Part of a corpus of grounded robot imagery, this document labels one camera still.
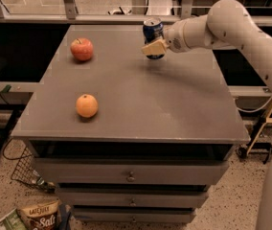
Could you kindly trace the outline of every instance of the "wire basket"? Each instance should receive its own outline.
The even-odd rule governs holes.
[[[28,148],[24,148],[18,163],[16,164],[13,173],[11,174],[11,180],[20,182],[31,189],[38,189],[46,193],[53,193],[55,191],[55,185],[48,183],[34,170],[32,167],[34,157]]]

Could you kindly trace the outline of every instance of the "blue can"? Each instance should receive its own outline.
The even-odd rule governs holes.
[[[163,23],[160,18],[150,18],[144,22],[143,33],[145,36],[145,44],[155,39],[164,38]],[[150,59],[162,58],[164,55],[147,56]]]

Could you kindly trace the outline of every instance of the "caster wheel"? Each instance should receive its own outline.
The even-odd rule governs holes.
[[[247,149],[240,147],[239,149],[237,149],[237,155],[240,158],[246,158],[247,157]]]

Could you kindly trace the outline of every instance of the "floor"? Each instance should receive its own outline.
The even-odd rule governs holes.
[[[262,142],[272,143],[272,126],[268,126],[260,138]],[[5,149],[6,156],[18,157],[25,145],[22,141],[12,140]],[[240,160],[233,153],[229,159],[230,168],[211,187],[210,196],[197,216],[189,224],[158,223],[83,223],[71,218],[71,229],[74,230],[253,230],[257,220],[261,198],[262,182],[269,163],[263,164],[266,154],[250,153],[246,160]],[[0,156],[0,218],[14,208],[46,202],[56,199],[37,189],[30,189],[20,182],[11,180],[11,175],[18,160],[7,160]]]

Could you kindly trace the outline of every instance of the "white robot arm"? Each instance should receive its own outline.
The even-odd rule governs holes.
[[[236,0],[216,2],[207,15],[175,22],[164,29],[164,39],[143,48],[145,55],[164,54],[169,48],[176,53],[193,48],[217,49],[236,47],[272,92],[272,37],[252,20]]]

